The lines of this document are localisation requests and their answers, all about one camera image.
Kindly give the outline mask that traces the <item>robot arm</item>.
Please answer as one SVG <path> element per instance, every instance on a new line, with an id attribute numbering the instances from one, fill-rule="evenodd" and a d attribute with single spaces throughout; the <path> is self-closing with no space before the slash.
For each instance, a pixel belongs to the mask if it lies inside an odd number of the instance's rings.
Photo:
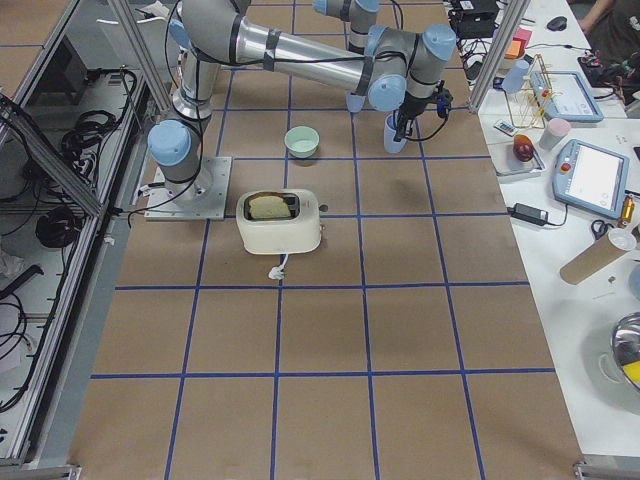
<path id="1" fill-rule="evenodd" d="M 352 113 L 364 104 L 387 113 L 389 153 L 412 141 L 413 124 L 428 105 L 448 117 L 452 97 L 441 76 L 456 47 L 449 26 L 434 24 L 414 33 L 378 24 L 376 1 L 314 2 L 316 12 L 348 24 L 348 47 L 341 50 L 254 24 L 246 16 L 249 6 L 247 1 L 178 2 L 168 31 L 189 54 L 173 95 L 178 115 L 209 117 L 211 85 L 220 67 L 259 65 L 344 90 Z"/>
<path id="2" fill-rule="evenodd" d="M 378 0 L 313 0 L 314 10 L 349 25 L 348 50 L 362 54 L 369 29 L 377 23 Z"/>

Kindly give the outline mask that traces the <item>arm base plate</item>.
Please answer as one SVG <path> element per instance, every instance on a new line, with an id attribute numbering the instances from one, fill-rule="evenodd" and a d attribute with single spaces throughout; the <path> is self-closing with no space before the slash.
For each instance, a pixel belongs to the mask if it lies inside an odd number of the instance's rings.
<path id="1" fill-rule="evenodd" d="M 154 181 L 162 186 L 150 191 L 144 216 L 150 221 L 223 220 L 231 169 L 231 157 L 205 156 L 196 181 L 179 195 L 177 185 L 164 185 L 164 175 L 157 167 Z"/>

